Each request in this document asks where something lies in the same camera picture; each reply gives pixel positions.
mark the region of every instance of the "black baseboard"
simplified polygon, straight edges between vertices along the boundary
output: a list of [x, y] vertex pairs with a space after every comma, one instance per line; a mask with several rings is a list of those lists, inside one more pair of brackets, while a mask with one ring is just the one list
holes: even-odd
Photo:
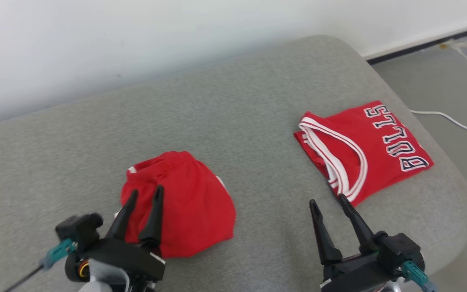
[[417, 51], [422, 50], [422, 49], [426, 49], [428, 47], [431, 47], [431, 46], [434, 46], [434, 45], [437, 45], [437, 44], [444, 43], [445, 41], [449, 41], [450, 39], [460, 39], [461, 37], [465, 37], [465, 36], [467, 37], [467, 31], [461, 32], [461, 33], [458, 33], [458, 34], [454, 34], [454, 35], [450, 35], [450, 36], [447, 36], [447, 37], [443, 37], [442, 39], [437, 39], [435, 41], [430, 41], [430, 42], [428, 42], [426, 44], [422, 44], [422, 45], [419, 45], [419, 46], [406, 48], [404, 50], [400, 50], [398, 52], [393, 52], [393, 53], [390, 53], [390, 54], [387, 54], [387, 55], [384, 55], [384, 56], [381, 56], [381, 57], [370, 59], [370, 60], [367, 60], [367, 62], [370, 65], [374, 65], [376, 63], [387, 61], [387, 60], [390, 60], [390, 59], [393, 59], [393, 58], [397, 58], [397, 57], [400, 57], [400, 56], [403, 56], [403, 55], [407, 55], [407, 54], [410, 54], [410, 53], [413, 53], [413, 52], [417, 52]]

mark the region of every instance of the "teal connector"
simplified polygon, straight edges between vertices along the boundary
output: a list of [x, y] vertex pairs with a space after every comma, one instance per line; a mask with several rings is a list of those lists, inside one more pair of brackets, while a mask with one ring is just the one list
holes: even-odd
[[39, 261], [43, 270], [49, 270], [56, 262], [77, 249], [77, 244], [73, 240], [63, 240], [56, 247], [52, 248], [46, 254], [46, 257]]
[[405, 261], [402, 268], [405, 278], [414, 281], [423, 292], [437, 292], [437, 286], [430, 282], [428, 276], [413, 262]]

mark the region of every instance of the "bulls jersey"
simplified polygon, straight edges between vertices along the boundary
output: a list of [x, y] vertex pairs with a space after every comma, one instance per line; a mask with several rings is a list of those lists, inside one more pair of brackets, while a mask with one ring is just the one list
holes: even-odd
[[356, 206], [433, 166], [412, 133], [380, 101], [328, 118], [307, 112], [295, 138], [336, 194]]

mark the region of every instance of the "folded red jersey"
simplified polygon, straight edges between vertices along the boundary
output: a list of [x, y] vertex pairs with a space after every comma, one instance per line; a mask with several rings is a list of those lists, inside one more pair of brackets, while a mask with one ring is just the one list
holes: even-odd
[[152, 196], [163, 185], [161, 253], [191, 257], [234, 236], [236, 212], [222, 181], [189, 152], [165, 152], [127, 170], [120, 201], [138, 191], [126, 242], [137, 243], [152, 209]]
[[307, 112], [295, 138], [353, 206], [433, 166], [412, 133], [380, 101], [328, 118]]

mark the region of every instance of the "black cable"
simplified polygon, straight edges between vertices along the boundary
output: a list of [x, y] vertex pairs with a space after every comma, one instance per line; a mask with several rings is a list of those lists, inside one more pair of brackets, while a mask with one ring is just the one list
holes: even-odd
[[37, 274], [37, 272], [39, 272], [40, 270], [43, 269], [43, 265], [40, 265], [38, 266], [37, 268], [35, 268], [35, 270], [33, 270], [32, 272], [30, 272], [30, 274], [22, 277], [19, 281], [17, 281], [15, 284], [13, 284], [12, 286], [8, 287], [7, 290], [5, 290], [4, 292], [10, 292], [14, 289], [16, 289], [17, 287], [21, 286], [24, 282], [28, 281], [28, 279], [30, 279], [31, 277], [33, 277], [33, 275]]

